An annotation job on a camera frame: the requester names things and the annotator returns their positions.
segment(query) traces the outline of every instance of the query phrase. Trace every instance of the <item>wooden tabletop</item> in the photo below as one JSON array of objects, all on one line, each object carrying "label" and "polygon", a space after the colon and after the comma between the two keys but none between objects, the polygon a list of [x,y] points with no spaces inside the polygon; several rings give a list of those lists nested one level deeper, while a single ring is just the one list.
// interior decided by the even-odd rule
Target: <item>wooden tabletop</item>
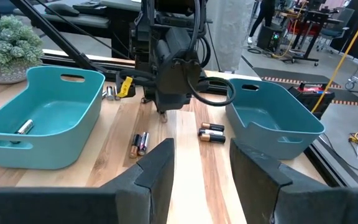
[{"label": "wooden tabletop", "polygon": [[[226,73],[207,74],[255,79]],[[0,107],[20,93],[26,84],[0,85]],[[203,96],[214,101],[225,99],[218,95]],[[229,144],[234,133],[225,108],[207,106],[193,98],[181,110],[168,111],[168,122],[163,124],[153,103],[140,103],[142,97],[143,91],[137,88],[133,98],[103,100],[100,116],[81,156],[71,166],[60,170],[0,167],[0,187],[99,187],[135,164],[136,159],[128,157],[132,135],[148,131],[149,149],[165,138],[175,138],[175,176],[168,223],[245,223],[231,174]],[[202,122],[225,125],[226,143],[199,141],[197,130]],[[324,183],[304,154],[284,163]]]}]

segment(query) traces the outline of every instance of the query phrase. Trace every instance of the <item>aa battery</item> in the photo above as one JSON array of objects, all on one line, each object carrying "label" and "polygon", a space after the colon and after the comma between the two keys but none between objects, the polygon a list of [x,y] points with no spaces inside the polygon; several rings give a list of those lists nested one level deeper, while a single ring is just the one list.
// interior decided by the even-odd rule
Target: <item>aa battery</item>
[{"label": "aa battery", "polygon": [[200,139],[202,141],[217,142],[217,143],[224,143],[226,141],[226,137],[218,136],[214,134],[201,134]]},{"label": "aa battery", "polygon": [[222,131],[214,131],[214,130],[200,128],[198,130],[198,135],[200,136],[201,134],[214,134],[214,135],[218,135],[218,136],[223,136]]},{"label": "aa battery", "polygon": [[149,134],[144,132],[140,139],[140,144],[138,145],[139,147],[139,150],[137,151],[138,155],[144,156],[144,154],[146,154],[148,144],[149,144]]},{"label": "aa battery", "polygon": [[111,86],[107,86],[107,96],[106,96],[106,98],[108,100],[114,100],[114,95],[113,95]]},{"label": "aa battery", "polygon": [[117,87],[116,86],[114,86],[112,88],[112,94],[114,95],[114,99],[121,100],[121,97],[117,96]]},{"label": "aa battery", "polygon": [[103,93],[102,93],[102,100],[105,99],[106,96],[107,96],[107,91],[103,91]]},{"label": "aa battery", "polygon": [[210,129],[213,131],[224,131],[224,126],[220,125],[220,124],[202,123],[201,127],[204,129]]},{"label": "aa battery", "polygon": [[129,153],[129,157],[131,159],[135,159],[137,157],[137,151],[139,150],[137,145],[138,145],[139,141],[140,141],[140,134],[135,134],[134,138],[132,140],[131,151]]},{"label": "aa battery", "polygon": [[[31,119],[27,120],[20,128],[15,132],[15,134],[27,134],[32,127],[34,127],[34,124]],[[11,141],[13,144],[20,143],[19,141]]]}]

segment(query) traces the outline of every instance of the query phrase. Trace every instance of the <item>teal plastic bin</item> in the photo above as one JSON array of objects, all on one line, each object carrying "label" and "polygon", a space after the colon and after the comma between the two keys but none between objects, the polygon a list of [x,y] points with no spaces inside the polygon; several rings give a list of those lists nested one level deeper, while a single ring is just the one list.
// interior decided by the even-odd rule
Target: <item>teal plastic bin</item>
[{"label": "teal plastic bin", "polygon": [[[82,82],[64,80],[62,75]],[[99,116],[104,76],[45,66],[28,69],[27,79],[27,88],[0,109],[0,166],[66,167],[80,156]],[[34,122],[30,132],[14,134],[28,119]]]},{"label": "teal plastic bin", "polygon": [[243,79],[230,82],[237,96],[226,106],[226,114],[243,143],[277,159],[294,159],[324,132],[320,121],[282,86]]}]

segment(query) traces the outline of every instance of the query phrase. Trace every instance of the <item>person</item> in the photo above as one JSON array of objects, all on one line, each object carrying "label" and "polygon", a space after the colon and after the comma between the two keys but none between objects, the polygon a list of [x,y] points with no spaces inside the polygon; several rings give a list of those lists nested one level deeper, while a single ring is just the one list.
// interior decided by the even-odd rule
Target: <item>person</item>
[{"label": "person", "polygon": [[258,28],[259,24],[265,19],[265,26],[272,25],[272,19],[274,16],[274,8],[275,8],[275,0],[262,0],[260,3],[260,11],[258,18],[254,25],[252,26],[251,33],[248,36],[248,44],[252,44],[252,37],[254,36],[256,28]]}]

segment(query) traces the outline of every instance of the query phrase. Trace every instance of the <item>white pot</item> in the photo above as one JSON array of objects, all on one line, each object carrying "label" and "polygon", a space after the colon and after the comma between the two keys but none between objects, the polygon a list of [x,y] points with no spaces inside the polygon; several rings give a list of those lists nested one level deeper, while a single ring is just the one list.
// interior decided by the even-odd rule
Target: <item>white pot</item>
[{"label": "white pot", "polygon": [[0,84],[18,83],[26,79],[25,72],[28,67],[14,67],[9,73],[0,70]]}]

